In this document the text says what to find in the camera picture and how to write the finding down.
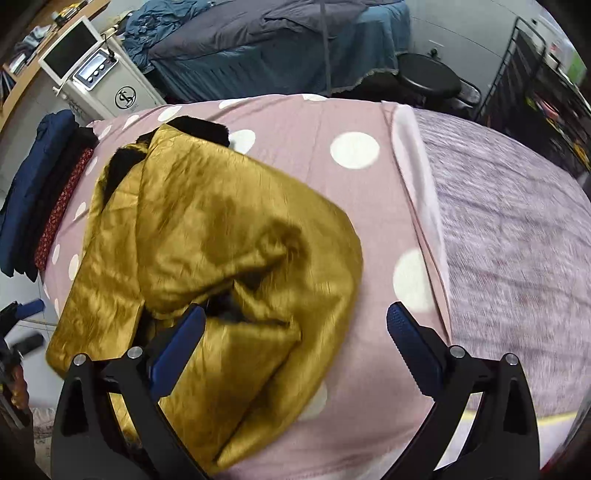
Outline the folded navy blue garment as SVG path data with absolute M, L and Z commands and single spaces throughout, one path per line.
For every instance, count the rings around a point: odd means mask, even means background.
M 70 110 L 47 114 L 39 123 L 27 157 L 15 174 L 1 209 L 1 271 L 15 272 L 15 260 L 43 184 L 55 166 L 65 141 L 78 124 Z

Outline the grey and teal bed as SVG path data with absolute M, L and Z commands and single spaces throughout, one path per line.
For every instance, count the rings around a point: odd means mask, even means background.
M 410 39 L 403 1 L 148 1 L 127 20 L 123 48 L 190 103 L 351 90 L 397 72 Z

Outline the pink polka dot bedsheet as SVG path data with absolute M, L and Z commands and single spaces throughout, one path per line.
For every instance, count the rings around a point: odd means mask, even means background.
M 220 479 L 377 479 L 431 408 L 386 327 L 451 336 L 415 112 L 262 96 L 95 121 L 45 275 L 47 362 L 123 354 L 221 301 L 160 405 Z

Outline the lilac textured blanket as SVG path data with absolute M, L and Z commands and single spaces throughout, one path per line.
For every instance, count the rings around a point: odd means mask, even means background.
M 539 416 L 573 412 L 590 386 L 590 202 L 518 141 L 420 110 L 449 268 L 454 339 L 522 361 Z

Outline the black metal rack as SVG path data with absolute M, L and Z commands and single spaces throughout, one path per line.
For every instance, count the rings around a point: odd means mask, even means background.
M 575 178 L 590 171 L 590 104 L 557 67 L 545 39 L 518 17 L 476 122 L 501 132 Z

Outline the gold satin jacket black fur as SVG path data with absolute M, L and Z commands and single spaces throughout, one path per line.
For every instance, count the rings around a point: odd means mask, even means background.
M 177 117 L 100 175 L 47 362 L 64 375 L 78 353 L 117 357 L 201 305 L 204 337 L 160 407 L 218 474 L 279 438 L 315 396 L 362 272 L 344 211 L 233 151 L 224 126 Z

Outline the black round stool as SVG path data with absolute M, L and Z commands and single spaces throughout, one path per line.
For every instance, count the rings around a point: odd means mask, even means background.
M 444 63 L 423 54 L 405 53 L 398 57 L 398 81 L 424 99 L 424 106 L 438 110 L 445 101 L 461 92 L 459 76 Z

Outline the folded red patterned garment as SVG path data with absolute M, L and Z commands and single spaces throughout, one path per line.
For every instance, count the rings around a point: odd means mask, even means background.
M 44 225 L 44 229 L 34 252 L 34 265 L 37 267 L 39 272 L 44 272 L 46 270 L 50 250 L 54 243 L 57 230 L 61 224 L 62 218 L 68 207 L 74 190 L 76 189 L 77 184 L 80 181 L 81 176 L 92 157 L 93 151 L 93 148 L 85 148 L 81 152 L 77 162 L 67 177 L 67 182 L 59 191 L 59 196 L 54 202 L 53 208 L 50 211 L 49 217 Z

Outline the white machine with screen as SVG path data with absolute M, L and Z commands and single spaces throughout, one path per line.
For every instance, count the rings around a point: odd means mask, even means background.
M 114 37 L 100 34 L 85 16 L 57 37 L 38 64 L 56 95 L 91 120 L 165 104 Z

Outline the folded black garment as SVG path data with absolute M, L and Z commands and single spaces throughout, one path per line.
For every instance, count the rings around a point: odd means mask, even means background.
M 34 200 L 32 212 L 27 218 L 25 236 L 16 262 L 20 268 L 19 272 L 32 282 L 36 281 L 39 271 L 34 264 L 35 250 L 39 245 L 51 211 L 56 206 L 59 196 L 84 152 L 88 149 L 93 150 L 97 143 L 98 140 L 92 128 L 78 127 L 65 141 L 54 166 L 41 183 L 40 192 Z

